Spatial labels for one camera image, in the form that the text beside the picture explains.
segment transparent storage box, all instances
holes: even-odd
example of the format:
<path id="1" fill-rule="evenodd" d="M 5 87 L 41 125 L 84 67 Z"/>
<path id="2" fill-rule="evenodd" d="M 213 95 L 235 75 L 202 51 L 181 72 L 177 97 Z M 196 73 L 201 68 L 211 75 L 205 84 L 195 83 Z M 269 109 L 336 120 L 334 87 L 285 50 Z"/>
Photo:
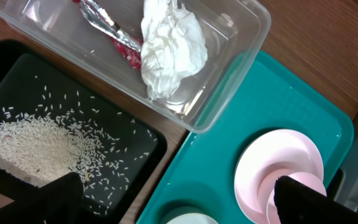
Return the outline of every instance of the transparent storage box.
<path id="1" fill-rule="evenodd" d="M 142 38 L 143 1 L 97 2 L 131 36 Z M 208 61 L 198 74 L 182 80 L 173 96 L 157 101 L 147 98 L 140 70 L 128 65 L 107 36 L 88 24 L 71 0 L 0 0 L 0 17 L 186 129 L 202 133 L 214 124 L 246 76 L 270 29 L 271 18 L 256 0 L 181 2 L 200 22 Z M 226 74 L 225 69 L 240 52 L 246 52 L 241 66 Z"/>

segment silver wrapper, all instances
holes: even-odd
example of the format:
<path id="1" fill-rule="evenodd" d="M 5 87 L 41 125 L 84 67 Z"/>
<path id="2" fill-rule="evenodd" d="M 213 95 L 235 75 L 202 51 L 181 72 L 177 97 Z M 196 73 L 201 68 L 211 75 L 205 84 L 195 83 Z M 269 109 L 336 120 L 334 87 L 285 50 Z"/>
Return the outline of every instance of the silver wrapper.
<path id="1" fill-rule="evenodd" d="M 107 12 L 94 0 L 81 0 L 81 12 L 84 18 L 95 28 L 118 40 L 127 47 L 140 52 L 142 46 L 114 22 Z"/>

